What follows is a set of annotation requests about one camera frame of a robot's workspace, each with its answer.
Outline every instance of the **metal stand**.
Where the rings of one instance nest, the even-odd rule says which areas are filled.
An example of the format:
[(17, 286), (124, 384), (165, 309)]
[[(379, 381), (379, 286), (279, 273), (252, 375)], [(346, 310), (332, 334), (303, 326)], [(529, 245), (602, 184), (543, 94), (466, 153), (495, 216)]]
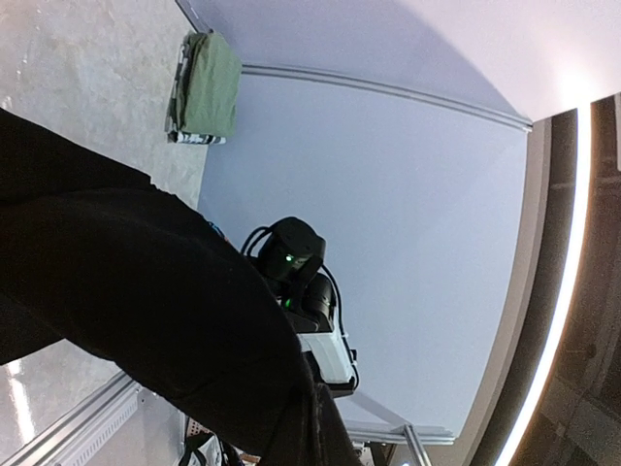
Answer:
[(352, 442), (408, 445), (412, 459), (411, 466), (431, 466), (431, 461), (423, 444), (452, 445), (455, 437), (443, 429), (428, 428), (421, 430), (436, 430), (436, 432), (423, 432), (422, 435), (419, 435), (409, 423), (394, 427), (370, 423), (365, 426), (363, 423), (356, 422), (355, 425), (349, 423), (347, 426), (347, 432)]

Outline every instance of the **light strip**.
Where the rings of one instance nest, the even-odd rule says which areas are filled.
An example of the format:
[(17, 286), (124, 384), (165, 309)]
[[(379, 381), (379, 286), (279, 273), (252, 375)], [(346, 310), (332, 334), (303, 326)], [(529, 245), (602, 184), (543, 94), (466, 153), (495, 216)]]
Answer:
[(577, 127), (577, 160), (575, 169), (575, 194), (573, 197), (572, 226), (565, 260), (565, 269), (561, 279), (561, 289), (554, 308), (554, 316), (550, 324), (543, 354), (535, 372), (533, 383), (526, 396), (517, 421), (508, 436), (503, 451), (496, 461), (496, 466), (508, 466), (526, 432), (526, 428), (537, 408), (543, 388), (547, 381), (556, 350), (561, 343), (565, 321), (572, 303), (575, 279), (580, 265), (580, 255), (586, 227), (586, 214), (589, 203), (589, 185), (591, 182), (591, 106), (579, 107)]

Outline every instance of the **black cloth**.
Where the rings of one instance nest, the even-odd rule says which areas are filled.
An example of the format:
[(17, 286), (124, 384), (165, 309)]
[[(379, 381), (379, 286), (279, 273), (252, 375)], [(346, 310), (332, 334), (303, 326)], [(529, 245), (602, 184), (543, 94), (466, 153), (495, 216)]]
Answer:
[(360, 464), (244, 257), (145, 174), (5, 111), (0, 293), (0, 362), (66, 338), (265, 466)]

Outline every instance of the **green folded shirt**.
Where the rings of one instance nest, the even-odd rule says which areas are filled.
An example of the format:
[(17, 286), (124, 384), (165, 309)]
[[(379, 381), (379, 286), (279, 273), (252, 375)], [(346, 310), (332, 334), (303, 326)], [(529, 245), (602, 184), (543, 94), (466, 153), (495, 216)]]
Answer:
[(221, 34), (192, 34), (189, 77), (177, 95), (180, 130), (230, 138), (235, 133), (242, 61)]

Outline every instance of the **folded cloth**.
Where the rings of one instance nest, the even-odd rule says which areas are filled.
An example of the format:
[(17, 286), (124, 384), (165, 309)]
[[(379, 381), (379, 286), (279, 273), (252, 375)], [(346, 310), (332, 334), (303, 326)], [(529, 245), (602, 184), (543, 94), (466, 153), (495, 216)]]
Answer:
[(179, 126), (179, 113), (178, 108), (182, 108), (182, 102), (185, 101), (183, 89), (187, 84), (189, 76), (189, 63), (191, 48), (188, 43), (188, 38), (181, 44), (179, 53), (179, 62), (177, 64), (177, 71), (175, 73), (175, 79), (173, 81), (173, 90), (171, 91), (171, 98), (168, 104), (168, 111), (166, 114), (166, 133), (168, 134), (168, 141), (171, 143), (180, 144), (197, 144), (197, 145), (216, 145), (225, 144), (226, 138), (219, 136), (213, 136), (211, 134), (195, 134), (188, 133), (180, 130)]
[(220, 34), (189, 34), (180, 48), (168, 107), (169, 141), (224, 144), (235, 132), (241, 73), (241, 60)]

